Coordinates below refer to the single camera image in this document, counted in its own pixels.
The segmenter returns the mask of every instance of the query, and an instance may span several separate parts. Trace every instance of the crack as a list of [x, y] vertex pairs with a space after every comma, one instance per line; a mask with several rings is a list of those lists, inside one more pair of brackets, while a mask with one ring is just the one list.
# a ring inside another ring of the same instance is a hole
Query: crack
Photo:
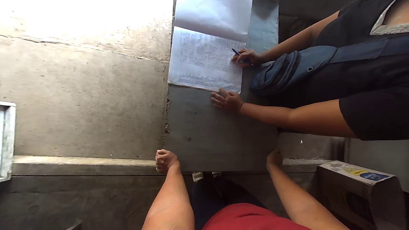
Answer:
[[165, 119], [165, 138], [163, 140], [163, 146], [164, 148], [166, 147], [166, 138], [168, 137], [168, 134], [170, 134], [171, 130], [169, 129], [169, 123], [168, 123], [168, 111], [169, 111], [169, 105], [171, 104], [171, 100], [169, 99], [169, 85], [168, 85], [168, 96], [166, 99], [166, 119]]
[[59, 44], [59, 45], [70, 45], [70, 46], [88, 48], [88, 49], [99, 50], [99, 51], [107, 51], [107, 52], [112, 52], [112, 53], [116, 53], [116, 54], [122, 54], [122, 55], [130, 56], [130, 57], [134, 57], [134, 58], [137, 58], [137, 59], [139, 59], [139, 60], [157, 61], [157, 62], [162, 63], [162, 64], [169, 64], [169, 61], [159, 61], [159, 60], [149, 59], [149, 58], [145, 58], [145, 57], [141, 57], [141, 56], [136, 56], [136, 55], [131, 55], [131, 54], [125, 54], [125, 53], [118, 52], [118, 51], [105, 50], [105, 49], [97, 48], [97, 47], [90, 46], [90, 45], [76, 45], [76, 44], [65, 43], [65, 42], [59, 42], [59, 41], [45, 41], [45, 40], [41, 40], [41, 39], [37, 39], [37, 38], [31, 38], [31, 37], [28, 38], [28, 37], [6, 36], [6, 35], [3, 35], [3, 34], [0, 34], [0, 36], [3, 36], [3, 37], [5, 37], [5, 38], [17, 38], [17, 39], [22, 39], [22, 40], [31, 41], [31, 42], [34, 42], [34, 43], [51, 43], [51, 44]]

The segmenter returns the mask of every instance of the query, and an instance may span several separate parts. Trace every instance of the forearm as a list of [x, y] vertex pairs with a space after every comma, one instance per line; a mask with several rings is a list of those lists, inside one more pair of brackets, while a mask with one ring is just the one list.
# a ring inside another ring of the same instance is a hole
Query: forearm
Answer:
[[273, 48], [261, 54], [263, 62], [275, 61], [283, 54], [289, 54], [295, 50], [308, 48], [314, 40], [312, 28], [308, 27], [291, 38], [281, 42]]
[[179, 164], [172, 165], [146, 216], [143, 230], [193, 230], [194, 215]]
[[272, 49], [264, 52], [261, 55], [264, 63], [274, 61], [283, 54], [289, 54], [295, 50], [303, 50], [310, 47], [313, 41], [321, 33], [322, 29], [330, 22], [338, 18], [338, 13], [339, 11], [335, 12], [333, 15], [309, 26], [291, 38], [276, 45]]
[[268, 165], [267, 169], [280, 200], [292, 221], [312, 230], [347, 229], [321, 203], [294, 183], [278, 166]]
[[324, 101], [291, 109], [244, 103], [240, 114], [261, 122], [315, 135], [354, 138], [339, 108], [339, 100]]

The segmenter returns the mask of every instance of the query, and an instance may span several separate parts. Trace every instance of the hand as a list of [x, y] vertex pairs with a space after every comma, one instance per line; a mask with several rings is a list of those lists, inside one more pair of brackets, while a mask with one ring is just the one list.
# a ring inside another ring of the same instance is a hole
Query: hand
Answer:
[[267, 156], [267, 169], [269, 166], [281, 167], [283, 165], [283, 156], [280, 153], [279, 149], [275, 149]]
[[214, 106], [229, 112], [238, 113], [241, 106], [244, 104], [244, 101], [241, 99], [240, 95], [236, 92], [226, 92], [222, 88], [220, 88], [220, 93], [222, 95], [215, 92], [211, 93], [213, 96], [211, 101], [214, 102]]
[[236, 61], [240, 67], [251, 67], [250, 63], [239, 63], [240, 60], [244, 59], [249, 59], [253, 65], [260, 65], [265, 63], [263, 57], [260, 54], [257, 54], [254, 50], [243, 48], [238, 52], [240, 53], [240, 56], [235, 54], [231, 60]]
[[168, 173], [172, 165], [179, 165], [178, 157], [171, 151], [161, 149], [156, 151], [156, 170], [160, 173]]

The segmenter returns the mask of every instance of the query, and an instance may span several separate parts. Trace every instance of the red shirt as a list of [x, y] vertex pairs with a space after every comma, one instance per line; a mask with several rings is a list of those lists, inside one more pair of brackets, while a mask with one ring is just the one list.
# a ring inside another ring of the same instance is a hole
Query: red shirt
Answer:
[[248, 203], [229, 205], [216, 213], [203, 230], [310, 230], [271, 211]]

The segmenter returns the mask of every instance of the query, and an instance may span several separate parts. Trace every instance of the paper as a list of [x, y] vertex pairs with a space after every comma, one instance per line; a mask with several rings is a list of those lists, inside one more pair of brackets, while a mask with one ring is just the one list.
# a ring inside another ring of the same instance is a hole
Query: paper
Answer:
[[203, 34], [175, 26], [168, 82], [219, 91], [240, 93], [243, 69], [232, 62], [232, 48], [245, 43]]
[[246, 46], [252, 0], [177, 0], [168, 83], [240, 93], [232, 48]]
[[177, 0], [175, 26], [246, 42], [252, 0]]

